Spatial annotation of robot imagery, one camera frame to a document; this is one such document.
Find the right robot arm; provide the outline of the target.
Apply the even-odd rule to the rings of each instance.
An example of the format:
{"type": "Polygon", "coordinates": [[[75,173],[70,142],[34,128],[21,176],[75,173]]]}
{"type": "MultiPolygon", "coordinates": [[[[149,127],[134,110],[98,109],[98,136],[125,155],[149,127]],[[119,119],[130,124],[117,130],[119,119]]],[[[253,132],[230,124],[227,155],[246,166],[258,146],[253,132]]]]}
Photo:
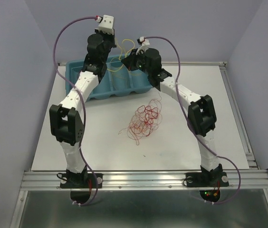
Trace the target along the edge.
{"type": "Polygon", "coordinates": [[[185,111],[189,129],[196,136],[201,156],[201,171],[186,175],[188,187],[227,187],[227,174],[214,152],[213,130],[217,121],[213,100],[209,95],[201,96],[176,83],[171,73],[162,67],[159,51],[134,49],[121,60],[129,71],[140,70],[147,74],[152,87],[179,102],[185,111]]]}

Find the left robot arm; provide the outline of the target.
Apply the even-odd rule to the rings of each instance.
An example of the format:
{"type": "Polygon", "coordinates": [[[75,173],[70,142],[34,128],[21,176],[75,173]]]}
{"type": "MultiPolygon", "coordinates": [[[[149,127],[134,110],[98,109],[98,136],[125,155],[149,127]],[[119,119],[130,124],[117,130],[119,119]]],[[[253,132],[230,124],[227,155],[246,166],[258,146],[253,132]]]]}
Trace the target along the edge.
{"type": "Polygon", "coordinates": [[[114,47],[114,29],[96,29],[87,39],[87,55],[76,83],[58,105],[49,109],[51,134],[60,143],[67,162],[66,172],[57,175],[61,188],[97,186],[80,151],[86,125],[84,103],[105,76],[107,58],[114,47]]]}

